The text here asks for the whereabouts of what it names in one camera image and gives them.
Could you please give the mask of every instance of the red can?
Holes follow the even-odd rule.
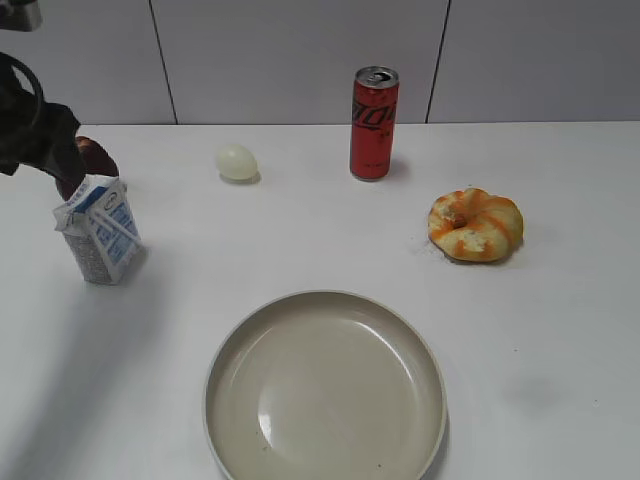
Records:
[[[398,102],[398,74],[386,67],[356,72],[351,117],[351,173],[378,180],[389,173]]]

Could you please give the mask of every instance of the can lid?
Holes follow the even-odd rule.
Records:
[[[368,88],[390,88],[400,82],[400,77],[390,68],[371,66],[356,72],[356,82]]]

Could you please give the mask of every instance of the gray plate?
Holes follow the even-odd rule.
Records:
[[[446,424],[440,370],[398,315],[307,292],[251,314],[204,395],[213,454],[233,480],[418,479]]]

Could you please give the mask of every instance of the bagel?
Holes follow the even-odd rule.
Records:
[[[429,238],[457,260],[493,262],[522,241],[524,220],[512,200],[479,188],[438,198],[429,212]]]

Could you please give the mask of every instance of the egg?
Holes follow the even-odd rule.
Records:
[[[258,162],[242,145],[227,145],[216,155],[216,166],[220,175],[228,180],[249,181],[258,175]]]

